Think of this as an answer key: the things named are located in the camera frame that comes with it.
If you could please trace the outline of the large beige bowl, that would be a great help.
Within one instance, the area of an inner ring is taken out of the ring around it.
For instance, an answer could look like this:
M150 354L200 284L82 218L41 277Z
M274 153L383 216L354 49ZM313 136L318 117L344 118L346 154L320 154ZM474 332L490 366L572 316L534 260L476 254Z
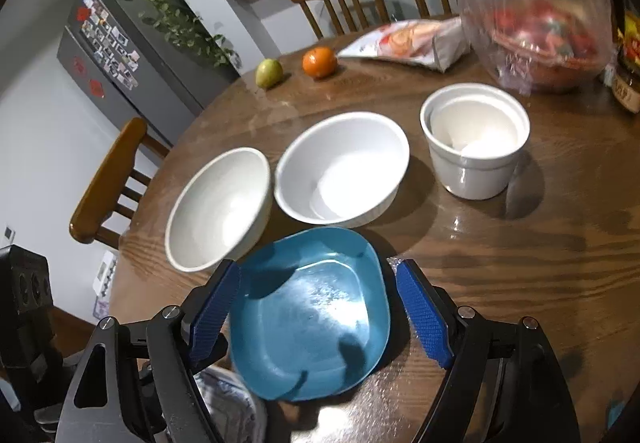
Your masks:
M219 155L191 178L172 207L165 229L170 265L183 273L238 261L262 237L272 207L271 171L258 149Z

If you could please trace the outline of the white ribbed bowl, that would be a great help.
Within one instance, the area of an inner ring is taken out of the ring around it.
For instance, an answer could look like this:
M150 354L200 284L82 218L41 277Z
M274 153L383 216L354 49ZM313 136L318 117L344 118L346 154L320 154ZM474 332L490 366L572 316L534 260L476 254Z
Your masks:
M393 203L409 161L408 137L394 120L337 114L288 145L274 170L274 198L302 223L363 226Z

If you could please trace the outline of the orange tangerine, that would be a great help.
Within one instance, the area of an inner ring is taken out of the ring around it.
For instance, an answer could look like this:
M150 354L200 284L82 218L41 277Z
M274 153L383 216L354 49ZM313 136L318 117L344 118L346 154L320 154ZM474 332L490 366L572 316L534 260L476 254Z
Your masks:
M303 56L302 67L304 73L314 80L332 76L337 70L337 59L329 47L317 46Z

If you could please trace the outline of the brown sauce jar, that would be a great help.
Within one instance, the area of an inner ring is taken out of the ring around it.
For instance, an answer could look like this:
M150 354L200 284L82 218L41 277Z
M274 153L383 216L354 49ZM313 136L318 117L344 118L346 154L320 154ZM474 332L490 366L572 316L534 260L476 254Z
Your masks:
M612 92L617 102L626 110L631 114L639 114L639 73L626 64L622 46L618 48L616 55Z

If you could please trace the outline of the plastic bag of strawberries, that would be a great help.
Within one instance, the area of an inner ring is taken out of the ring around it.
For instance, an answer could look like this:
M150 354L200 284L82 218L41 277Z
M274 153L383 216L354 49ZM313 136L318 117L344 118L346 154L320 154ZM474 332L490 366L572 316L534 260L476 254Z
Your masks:
M465 36L498 85L565 92L613 56L611 0L458 0Z

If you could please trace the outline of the patterned rectangular plate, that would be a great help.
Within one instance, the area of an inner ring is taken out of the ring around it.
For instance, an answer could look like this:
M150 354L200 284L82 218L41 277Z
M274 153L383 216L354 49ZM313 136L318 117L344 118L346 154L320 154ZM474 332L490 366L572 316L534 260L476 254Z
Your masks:
M237 374L209 366L195 375L194 381L225 442L265 441L268 418L264 402L247 389Z

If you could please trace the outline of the wooden chair at left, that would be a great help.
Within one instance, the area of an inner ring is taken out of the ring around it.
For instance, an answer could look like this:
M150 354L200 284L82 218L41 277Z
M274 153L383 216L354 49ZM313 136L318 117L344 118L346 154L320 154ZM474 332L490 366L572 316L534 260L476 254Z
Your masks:
M142 118L132 118L120 131L70 219L68 229L75 241L85 245L99 241L118 249L122 235L108 229L105 223L114 213L128 220L134 217L134 210L119 202L120 197L125 197L139 203L143 197L128 186L129 180L145 187L151 183L151 177L134 167L140 147L149 149L160 160L169 154L169 149L149 134Z

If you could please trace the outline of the white snack package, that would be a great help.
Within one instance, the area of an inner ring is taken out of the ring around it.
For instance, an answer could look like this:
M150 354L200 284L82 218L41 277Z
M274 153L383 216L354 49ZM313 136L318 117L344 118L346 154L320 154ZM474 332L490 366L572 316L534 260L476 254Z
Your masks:
M453 17L392 22L360 36L337 57L384 60L445 72L470 51L461 18Z

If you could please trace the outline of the grey refrigerator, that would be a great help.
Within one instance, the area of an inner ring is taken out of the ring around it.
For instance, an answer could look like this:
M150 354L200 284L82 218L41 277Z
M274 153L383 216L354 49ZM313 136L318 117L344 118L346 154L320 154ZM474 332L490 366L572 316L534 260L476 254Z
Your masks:
M153 14L145 0L74 0L58 61L117 129L141 118L171 148L239 73L178 50L153 26Z

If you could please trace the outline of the white ceramic ramekin pot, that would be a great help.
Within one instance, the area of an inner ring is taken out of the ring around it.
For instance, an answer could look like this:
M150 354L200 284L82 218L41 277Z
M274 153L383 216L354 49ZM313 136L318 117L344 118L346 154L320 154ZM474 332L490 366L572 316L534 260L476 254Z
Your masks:
M466 200L506 189L530 134L520 102L480 83L447 85L427 96L420 123L437 180Z

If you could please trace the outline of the blue square plate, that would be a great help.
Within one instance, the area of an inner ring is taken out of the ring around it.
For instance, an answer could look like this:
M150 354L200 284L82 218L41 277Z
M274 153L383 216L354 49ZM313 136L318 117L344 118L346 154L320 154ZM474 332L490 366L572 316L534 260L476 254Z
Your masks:
M316 227L275 241L240 264L230 351L264 400L309 401L366 379L390 337L380 259L352 229Z

